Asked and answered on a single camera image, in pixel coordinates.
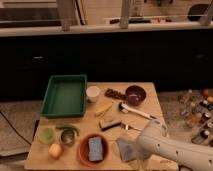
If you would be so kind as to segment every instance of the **banana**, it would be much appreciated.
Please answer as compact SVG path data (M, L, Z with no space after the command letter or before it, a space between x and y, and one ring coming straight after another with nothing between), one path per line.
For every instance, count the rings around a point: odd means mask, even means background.
M108 111L113 105L113 102L108 102L100 106L98 109L95 111L95 116L100 116L104 114L106 111Z

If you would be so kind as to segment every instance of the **wooden table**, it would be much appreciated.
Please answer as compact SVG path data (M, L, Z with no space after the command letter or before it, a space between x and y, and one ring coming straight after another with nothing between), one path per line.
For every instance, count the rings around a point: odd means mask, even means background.
M152 83L88 83L88 86L92 85L96 85L101 88L101 96L99 97L98 102L87 104L87 110L84 117L62 119L40 118L40 123L25 163L26 170L92 170L93 168L84 166L77 159L77 148L79 142L89 133L100 133L105 136L109 142L109 156L99 170L136 170L138 168L137 161L128 163L123 163L121 161L119 149L115 140L121 136L128 137L128 139L134 139L137 137L139 132L135 130L126 131L119 126L102 132L99 127L100 118L95 117L94 112L101 104L113 101L114 104L112 108L104 115L104 117L119 116L123 122L142 129L148 123L147 119L133 113L124 114L120 112L118 110L120 100L114 100L104 96L104 92L107 88L113 88L120 92L125 92L128 86L139 85L145 89L147 97L137 108L156 116L161 122L164 122L154 85ZM58 160L55 160L48 155L49 146L39 142L38 135L42 129L47 127L55 129L55 125L59 123L70 123L79 127L80 136L76 138L74 146L63 146L63 155ZM61 131L55 130L55 133L56 138L59 140ZM162 157L153 155L148 161L143 162L143 167L147 170L175 170L177 169L177 164Z

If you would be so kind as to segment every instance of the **fork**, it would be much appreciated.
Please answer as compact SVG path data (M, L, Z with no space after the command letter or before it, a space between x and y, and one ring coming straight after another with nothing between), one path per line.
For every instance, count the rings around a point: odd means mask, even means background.
M121 123L121 128L124 128L125 130L136 130L136 131L141 131L141 129L133 127L131 125L125 124L125 123Z

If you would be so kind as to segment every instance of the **small white cup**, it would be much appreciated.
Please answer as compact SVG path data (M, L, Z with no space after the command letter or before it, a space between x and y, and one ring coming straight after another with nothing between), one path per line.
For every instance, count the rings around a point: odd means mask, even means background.
M98 97L101 93L101 89L97 86L90 86L87 88L86 94L87 94L87 100L90 102L97 102Z

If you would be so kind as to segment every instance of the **small orange object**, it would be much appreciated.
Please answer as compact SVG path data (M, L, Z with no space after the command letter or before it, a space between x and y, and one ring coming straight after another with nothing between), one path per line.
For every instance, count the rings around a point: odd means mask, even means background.
M209 89L205 88L201 91L201 94L204 96L204 97L209 97L210 96L210 91Z
M49 149L49 154L54 159L58 159L63 153L63 149L60 144L52 144Z
M188 120L191 120L191 121L193 121L193 122L199 123L199 122L200 122L200 119L201 119L201 116L191 114L191 115L189 115L189 116L187 117L187 119L188 119Z
M209 103L213 103L213 97L209 96L207 99L206 99Z

